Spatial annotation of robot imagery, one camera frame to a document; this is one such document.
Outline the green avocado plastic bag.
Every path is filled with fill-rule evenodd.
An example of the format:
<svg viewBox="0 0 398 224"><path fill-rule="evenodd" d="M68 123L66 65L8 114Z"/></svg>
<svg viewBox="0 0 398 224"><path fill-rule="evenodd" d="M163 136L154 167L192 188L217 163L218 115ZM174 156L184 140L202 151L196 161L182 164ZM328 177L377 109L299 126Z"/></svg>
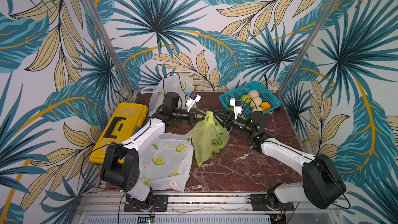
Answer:
<svg viewBox="0 0 398 224"><path fill-rule="evenodd" d="M230 132L214 117L213 112L206 112L204 119L193 128L192 144L194 156L199 167L226 147Z"/></svg>

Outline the small green pear back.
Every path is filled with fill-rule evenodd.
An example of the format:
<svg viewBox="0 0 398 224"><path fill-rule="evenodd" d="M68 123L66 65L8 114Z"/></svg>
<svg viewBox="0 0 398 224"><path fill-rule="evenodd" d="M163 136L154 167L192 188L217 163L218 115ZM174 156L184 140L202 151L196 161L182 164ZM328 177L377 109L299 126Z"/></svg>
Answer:
<svg viewBox="0 0 398 224"><path fill-rule="evenodd" d="M241 102L242 102L243 104L250 103L250 102L251 102L251 97L250 97L249 95L243 95L243 96L241 97Z"/></svg>

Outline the white pear front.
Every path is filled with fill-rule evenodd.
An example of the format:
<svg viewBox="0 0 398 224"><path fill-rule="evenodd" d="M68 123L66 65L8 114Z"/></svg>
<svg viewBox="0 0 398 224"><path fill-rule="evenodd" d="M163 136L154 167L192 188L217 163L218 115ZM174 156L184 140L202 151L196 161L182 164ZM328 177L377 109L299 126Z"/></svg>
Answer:
<svg viewBox="0 0 398 224"><path fill-rule="evenodd" d="M252 112L252 113L254 113L254 112L263 113L263 108L262 108L261 106L255 106L255 107L252 108L252 111L251 111L251 112Z"/></svg>

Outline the white lemon plastic bag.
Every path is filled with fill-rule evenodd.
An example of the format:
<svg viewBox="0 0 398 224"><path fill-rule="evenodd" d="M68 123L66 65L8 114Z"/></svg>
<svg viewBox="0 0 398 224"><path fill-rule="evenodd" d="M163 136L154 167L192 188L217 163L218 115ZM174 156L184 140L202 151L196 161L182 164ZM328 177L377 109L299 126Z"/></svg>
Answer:
<svg viewBox="0 0 398 224"><path fill-rule="evenodd" d="M192 133L162 134L140 152L141 182L154 191L184 192L193 159Z"/></svg>

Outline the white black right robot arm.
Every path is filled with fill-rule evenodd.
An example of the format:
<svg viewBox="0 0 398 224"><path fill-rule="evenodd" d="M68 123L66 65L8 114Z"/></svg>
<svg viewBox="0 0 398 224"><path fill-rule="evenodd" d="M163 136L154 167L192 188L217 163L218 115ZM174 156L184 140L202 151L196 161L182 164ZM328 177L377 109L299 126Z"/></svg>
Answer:
<svg viewBox="0 0 398 224"><path fill-rule="evenodd" d="M331 158L312 155L290 147L265 132L265 116L254 112L248 119L233 111L216 111L215 119L227 130L232 128L249 134L248 143L257 152L272 157L298 172L302 181L277 184L267 190L267 208L279 210L290 202L307 202L326 209L345 195L346 186Z"/></svg>

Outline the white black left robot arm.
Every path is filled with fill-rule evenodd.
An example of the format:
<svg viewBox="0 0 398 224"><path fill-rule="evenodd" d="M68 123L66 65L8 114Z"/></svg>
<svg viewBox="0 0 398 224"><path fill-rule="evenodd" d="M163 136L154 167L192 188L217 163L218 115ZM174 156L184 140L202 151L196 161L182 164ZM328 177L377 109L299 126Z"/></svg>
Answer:
<svg viewBox="0 0 398 224"><path fill-rule="evenodd" d="M200 100L199 94L191 92L179 107L179 94L168 92L161 106L141 130L120 144L111 143L107 146L100 179L124 191L128 197L139 203L151 204L153 190L140 180L139 154L165 133L169 121L182 119L194 123L199 112L193 106Z"/></svg>

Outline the orange pear right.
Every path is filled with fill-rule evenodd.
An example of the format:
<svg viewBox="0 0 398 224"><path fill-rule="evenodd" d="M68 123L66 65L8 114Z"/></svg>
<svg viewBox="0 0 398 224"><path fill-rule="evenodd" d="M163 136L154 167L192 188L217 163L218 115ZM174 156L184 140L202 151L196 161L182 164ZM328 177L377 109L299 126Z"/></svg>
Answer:
<svg viewBox="0 0 398 224"><path fill-rule="evenodd" d="M261 106L263 112L270 110L272 107L269 102L262 102L260 106Z"/></svg>

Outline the teal plastic basket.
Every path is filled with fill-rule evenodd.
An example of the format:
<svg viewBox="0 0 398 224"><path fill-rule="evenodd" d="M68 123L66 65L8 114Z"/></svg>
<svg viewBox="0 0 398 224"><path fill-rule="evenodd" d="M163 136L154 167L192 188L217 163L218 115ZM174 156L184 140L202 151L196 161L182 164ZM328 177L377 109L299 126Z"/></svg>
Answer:
<svg viewBox="0 0 398 224"><path fill-rule="evenodd" d="M228 91L227 93L220 95L219 100L221 101L224 109L229 110L231 98L241 98L243 95L247 95L252 90L258 91L259 97L271 105L269 110L263 112L264 115L282 106L281 101L266 87L258 82L251 82L232 91Z"/></svg>

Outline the yellow tool box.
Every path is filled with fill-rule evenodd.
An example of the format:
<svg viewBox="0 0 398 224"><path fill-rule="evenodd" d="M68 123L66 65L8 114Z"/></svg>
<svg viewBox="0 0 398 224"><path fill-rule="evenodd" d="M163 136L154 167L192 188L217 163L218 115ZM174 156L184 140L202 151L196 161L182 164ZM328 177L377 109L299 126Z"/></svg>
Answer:
<svg viewBox="0 0 398 224"><path fill-rule="evenodd" d="M121 143L141 129L148 114L148 107L136 103L120 103L90 154L94 164L103 164L106 147Z"/></svg>

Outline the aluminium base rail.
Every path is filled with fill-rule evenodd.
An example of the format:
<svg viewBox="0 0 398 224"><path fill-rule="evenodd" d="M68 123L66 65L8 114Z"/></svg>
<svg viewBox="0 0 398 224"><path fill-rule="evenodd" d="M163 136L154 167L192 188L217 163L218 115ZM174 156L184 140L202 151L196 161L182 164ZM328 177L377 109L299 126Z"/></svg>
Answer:
<svg viewBox="0 0 398 224"><path fill-rule="evenodd" d="M289 203L270 210L255 201L260 192L159 192L152 212L140 212L122 194L102 192L83 197L74 224L343 224L342 210Z"/></svg>

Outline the aluminium right frame post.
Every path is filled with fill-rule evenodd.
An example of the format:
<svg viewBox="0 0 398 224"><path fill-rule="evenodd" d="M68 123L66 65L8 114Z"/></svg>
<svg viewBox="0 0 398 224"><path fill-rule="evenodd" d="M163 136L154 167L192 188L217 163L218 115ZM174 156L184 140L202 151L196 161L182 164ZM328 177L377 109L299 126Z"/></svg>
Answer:
<svg viewBox="0 0 398 224"><path fill-rule="evenodd" d="M291 63L291 66L286 73L286 76L284 78L283 83L280 85L277 93L279 95L283 95L288 87L289 81L294 77L294 73L301 64L302 60L304 59L304 56L307 54L309 48L313 44L313 41L317 37L318 33L321 31L322 27L325 25L328 17L332 14L334 11L335 6L338 4L339 0L329 0L326 5L324 10L320 13L319 18L314 24L314 27L310 31L308 37L306 38L303 46L301 47L300 51L297 54L297 57L295 60Z"/></svg>

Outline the aluminium frame post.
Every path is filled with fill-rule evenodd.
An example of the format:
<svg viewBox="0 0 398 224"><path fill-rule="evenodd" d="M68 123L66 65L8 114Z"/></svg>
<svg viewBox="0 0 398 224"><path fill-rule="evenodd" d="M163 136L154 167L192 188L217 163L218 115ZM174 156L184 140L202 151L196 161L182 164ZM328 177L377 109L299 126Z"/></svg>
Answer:
<svg viewBox="0 0 398 224"><path fill-rule="evenodd" d="M104 27L104 24L102 23L102 20L98 14L98 11L94 5L94 2L92 0L81 0L83 5L85 6L88 15L90 16L94 27L97 29L98 35L101 38L105 48L107 49L110 59L114 63L114 66L116 68L116 71L119 73L121 77L121 81L124 85L124 87L127 89L129 95L134 94L134 89L132 88L130 81L122 67L122 64L120 62L120 59L116 53L116 50L114 49L114 46L112 45L112 42L106 32L106 29Z"/></svg>
<svg viewBox="0 0 398 224"><path fill-rule="evenodd" d="M304 59L304 56L307 54L309 48L313 44L313 41L317 37L318 33L321 31L322 27L325 25L328 17L332 14L334 11L335 6L338 4L339 0L329 0L326 5L324 10L320 13L319 18L314 24L314 27L310 31L308 37L306 38L303 46L301 47L300 51L297 54L297 57L295 60L291 63L291 66L286 73L286 76L284 78L283 83L280 85L277 93L279 95L283 95L288 87L289 81L294 77L294 73L301 64L302 60Z"/></svg>

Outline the aluminium left frame post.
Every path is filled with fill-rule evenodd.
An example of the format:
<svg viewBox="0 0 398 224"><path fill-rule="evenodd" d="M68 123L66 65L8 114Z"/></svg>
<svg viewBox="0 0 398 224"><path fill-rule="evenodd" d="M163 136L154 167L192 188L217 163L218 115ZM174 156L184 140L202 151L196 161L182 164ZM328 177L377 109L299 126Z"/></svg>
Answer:
<svg viewBox="0 0 398 224"><path fill-rule="evenodd" d="M97 29L98 35L101 38L105 48L107 49L110 59L114 63L114 66L116 68L116 71L119 73L121 77L121 81L124 85L124 87L127 89L129 95L134 94L134 89L132 88L130 81L122 67L122 64L120 62L120 59L116 53L116 50L114 49L114 46L112 45L112 42L106 32L106 29L104 27L104 24L102 23L102 20L98 14L98 11L94 5L94 2L92 0L81 0L83 5L85 6L88 15L90 16L94 27Z"/></svg>

